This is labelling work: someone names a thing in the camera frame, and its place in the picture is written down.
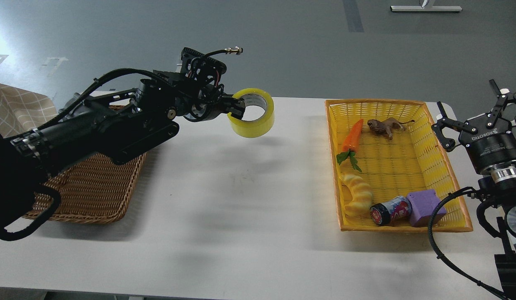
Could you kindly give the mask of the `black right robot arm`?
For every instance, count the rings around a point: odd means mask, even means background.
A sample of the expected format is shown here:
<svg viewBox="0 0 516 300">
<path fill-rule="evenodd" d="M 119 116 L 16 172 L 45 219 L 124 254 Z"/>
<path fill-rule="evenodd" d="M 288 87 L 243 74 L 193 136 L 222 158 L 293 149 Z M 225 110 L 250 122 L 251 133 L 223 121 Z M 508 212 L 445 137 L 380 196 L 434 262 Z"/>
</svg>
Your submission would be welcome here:
<svg viewBox="0 0 516 300">
<path fill-rule="evenodd" d="M 440 145 L 450 152 L 457 144 L 464 146 L 475 172 L 481 175 L 479 188 L 465 187 L 443 198 L 429 217 L 428 238 L 437 258 L 450 269 L 473 281 L 502 300 L 516 300 L 516 251 L 510 237 L 516 239 L 516 92 L 500 89 L 495 80 L 490 86 L 497 101 L 484 114 L 464 122 L 447 117 L 440 102 L 437 103 L 441 119 L 432 125 Z M 436 214 L 443 205 L 459 196 L 479 199 L 476 209 L 479 224 L 494 238 L 502 241 L 504 253 L 494 260 L 502 289 L 487 285 L 462 271 L 439 249 L 433 237 Z"/>
</svg>

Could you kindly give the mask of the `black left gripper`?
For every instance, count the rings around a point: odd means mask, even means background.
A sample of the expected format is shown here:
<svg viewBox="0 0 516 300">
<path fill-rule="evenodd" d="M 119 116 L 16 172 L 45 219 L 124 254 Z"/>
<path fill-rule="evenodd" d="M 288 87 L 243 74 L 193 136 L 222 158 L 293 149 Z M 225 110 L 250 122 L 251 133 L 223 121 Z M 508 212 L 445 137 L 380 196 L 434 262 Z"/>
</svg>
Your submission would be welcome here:
<svg viewBox="0 0 516 300">
<path fill-rule="evenodd" d="M 210 121 L 220 114 L 242 120 L 246 111 L 245 101 L 224 92 L 184 97 L 184 118 L 190 122 Z"/>
</svg>

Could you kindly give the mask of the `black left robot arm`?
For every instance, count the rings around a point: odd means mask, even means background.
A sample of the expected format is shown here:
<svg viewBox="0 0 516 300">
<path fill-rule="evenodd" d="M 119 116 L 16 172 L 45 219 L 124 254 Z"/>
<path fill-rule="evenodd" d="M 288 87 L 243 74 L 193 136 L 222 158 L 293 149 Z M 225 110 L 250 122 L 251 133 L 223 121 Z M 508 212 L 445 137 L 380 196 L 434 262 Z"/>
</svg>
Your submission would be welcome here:
<svg viewBox="0 0 516 300">
<path fill-rule="evenodd" d="M 112 70 L 50 121 L 13 137 L 0 134 L 0 239 L 25 238 L 49 220 L 61 199 L 43 183 L 96 153 L 123 165 L 175 137 L 176 117 L 241 120 L 246 106 L 224 92 L 226 65 L 213 58 L 241 53 L 239 46 L 205 54 L 186 47 L 178 72 Z"/>
</svg>

